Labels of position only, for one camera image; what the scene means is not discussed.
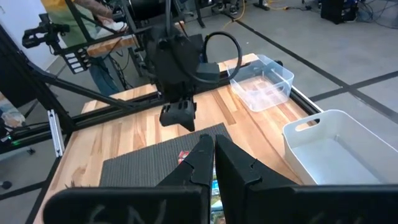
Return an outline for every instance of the black tripod leg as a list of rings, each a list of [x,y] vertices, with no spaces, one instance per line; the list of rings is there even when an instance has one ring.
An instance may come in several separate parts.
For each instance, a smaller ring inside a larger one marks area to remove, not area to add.
[[[201,13],[200,13],[200,5],[199,5],[199,0],[194,0],[195,1],[195,9],[197,10],[197,16],[198,16],[198,23],[202,28],[205,28],[206,25],[201,19]]]

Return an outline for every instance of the bin handle cutout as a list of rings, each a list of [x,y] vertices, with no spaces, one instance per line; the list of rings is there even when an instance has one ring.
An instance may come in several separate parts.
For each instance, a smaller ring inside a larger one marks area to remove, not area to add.
[[[300,123],[300,124],[296,125],[296,127],[294,129],[296,130],[296,132],[304,131],[308,128],[312,128],[312,127],[318,125],[319,122],[320,122],[320,119],[316,118],[311,121]]]

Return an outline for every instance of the gray mat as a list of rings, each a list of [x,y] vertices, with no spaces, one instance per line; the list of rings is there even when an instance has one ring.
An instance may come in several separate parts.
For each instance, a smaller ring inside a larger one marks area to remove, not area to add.
[[[104,161],[100,187],[153,187],[177,167],[181,151],[191,151],[201,134],[223,134],[231,139],[224,124],[171,139]]]

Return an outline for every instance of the black cable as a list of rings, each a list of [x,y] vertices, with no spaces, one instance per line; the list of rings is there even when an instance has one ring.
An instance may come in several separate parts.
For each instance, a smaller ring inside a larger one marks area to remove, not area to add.
[[[387,0],[386,1],[386,3],[385,3],[385,5],[384,5],[384,7],[383,7],[383,9],[381,9],[381,10],[379,10],[379,11],[377,11],[377,12],[380,12],[380,14],[378,15],[378,17],[377,18],[374,18],[374,9],[373,9],[373,7],[370,5],[372,2],[374,2],[375,0],[373,0],[373,1],[371,1],[371,2],[361,2],[361,4],[364,6],[364,9],[362,9],[363,11],[365,11],[367,14],[368,14],[368,16],[369,16],[369,19],[368,20],[365,20],[365,19],[363,19],[362,17],[362,20],[363,21],[361,21],[361,22],[366,22],[366,23],[376,23],[377,25],[379,25],[379,26],[382,26],[382,27],[386,27],[386,28],[390,28],[390,29],[398,29],[398,27],[392,27],[392,26],[387,26],[387,25],[384,25],[384,24],[381,24],[381,23],[379,23],[378,22],[378,20],[380,19],[380,17],[383,15],[383,13],[386,11],[386,9],[389,9],[389,8],[391,8],[391,7],[394,7],[394,6],[396,6],[396,5],[398,5],[398,3],[395,3],[395,4],[393,4],[393,5],[391,5],[391,6],[388,6],[387,7],[387,5],[388,5],[388,3],[391,1],[391,0]]]
[[[179,21],[178,24],[180,24],[180,27],[181,27],[182,32],[183,32],[184,35],[188,38],[187,31],[185,31],[185,28],[184,28],[184,26],[182,25],[181,21]]]
[[[39,122],[39,123],[34,123],[34,124],[26,124],[26,125],[23,125],[23,126],[20,126],[20,127],[11,127],[11,126],[8,126],[8,125],[6,125],[4,123],[1,123],[0,125],[5,127],[5,128],[8,128],[10,130],[13,130],[13,131],[20,131],[20,130],[28,129],[31,126],[36,126],[36,125],[41,125],[41,124],[48,124],[48,123],[49,122]]]
[[[129,65],[130,58],[131,58],[131,57],[127,57],[126,65],[122,68],[122,71],[124,71],[124,70],[127,68],[127,66]]]
[[[228,77],[228,80],[231,80],[235,77],[235,75],[239,72],[239,69],[241,68],[242,65],[242,49],[241,46],[239,45],[238,41],[235,39],[235,37],[233,37],[231,34],[224,32],[224,31],[216,31],[216,32],[212,32],[211,34],[207,35],[205,38],[205,43],[203,43],[203,58],[205,59],[205,61],[208,61],[207,58],[207,43],[210,40],[211,37],[215,36],[215,35],[223,35],[226,37],[229,37],[232,42],[234,42],[235,46],[236,46],[236,50],[238,51],[238,63],[236,64],[236,67],[234,69],[234,72]]]
[[[124,88],[125,90],[128,90],[129,87],[130,87],[130,88],[133,88],[133,86],[132,86],[129,82],[127,82],[126,77],[124,76],[124,72],[123,72],[123,71],[124,71],[124,69],[126,69],[126,68],[122,69],[122,68],[120,67],[119,62],[117,62],[114,58],[111,57],[111,60],[113,61],[114,65],[115,65],[115,67],[116,67],[116,70],[118,71],[118,74],[117,74],[117,75],[118,75],[118,77],[119,77],[119,79],[120,79],[120,81],[121,81],[121,83],[122,83],[122,85],[123,85],[123,88]]]
[[[166,32],[167,32],[167,35],[169,37],[170,37],[169,28],[170,28],[170,20],[171,20],[170,13],[171,13],[171,0],[166,0],[166,9],[165,9],[165,14],[166,14]],[[207,43],[210,40],[210,38],[215,36],[215,35],[223,35],[223,36],[229,37],[234,42],[234,44],[236,46],[236,49],[238,50],[238,63],[236,64],[234,72],[229,77],[225,78],[227,80],[230,80],[230,79],[235,77],[235,75],[239,72],[239,69],[241,68],[242,57],[243,57],[242,56],[242,49],[241,49],[241,46],[239,45],[238,41],[231,34],[229,34],[227,32],[223,32],[223,31],[213,32],[213,33],[211,33],[211,34],[206,36],[205,43],[203,44],[203,51],[202,51],[203,53],[202,54],[203,54],[206,62],[207,62],[207,54],[206,54]],[[184,65],[182,64],[182,62],[178,58],[177,54],[175,53],[173,47],[170,48],[170,51],[172,53],[172,57],[173,57],[175,63],[177,64],[178,69],[180,69],[186,76],[194,79],[197,82],[206,83],[206,84],[219,84],[219,82],[223,81],[223,80],[220,80],[218,82],[213,82],[213,81],[209,81],[209,80],[205,80],[205,79],[197,77],[196,75],[190,73],[189,71],[187,71],[185,69]]]
[[[166,0],[166,34],[168,37],[171,35],[171,11],[172,11],[172,0]]]

